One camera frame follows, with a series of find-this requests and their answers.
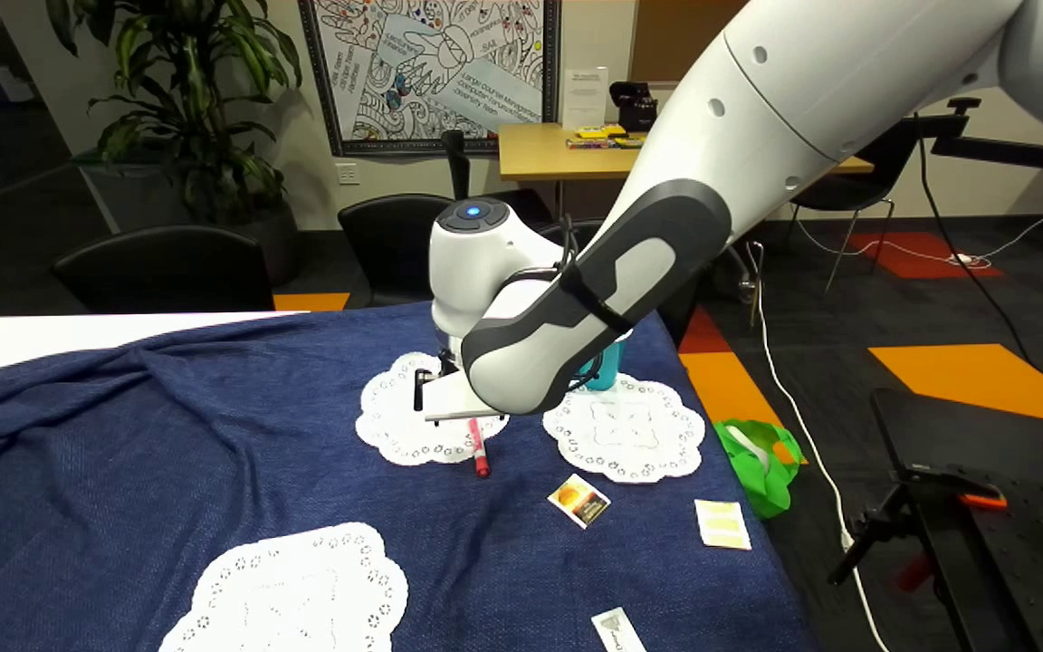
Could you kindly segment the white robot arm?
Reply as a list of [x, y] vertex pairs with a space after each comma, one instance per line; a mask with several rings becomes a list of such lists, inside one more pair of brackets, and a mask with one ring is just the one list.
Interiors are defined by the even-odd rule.
[[1043, 0], [745, 0], [669, 90], [585, 248], [551, 242], [501, 198], [435, 219], [446, 348], [413, 405], [431, 420], [553, 411], [736, 238], [963, 88], [999, 88], [1043, 125]]

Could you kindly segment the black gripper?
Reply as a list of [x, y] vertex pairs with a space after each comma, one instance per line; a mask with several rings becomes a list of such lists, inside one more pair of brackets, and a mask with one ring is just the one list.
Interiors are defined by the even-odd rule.
[[429, 365], [413, 370], [413, 411], [418, 413], [458, 413], [464, 376], [449, 355], [435, 355]]

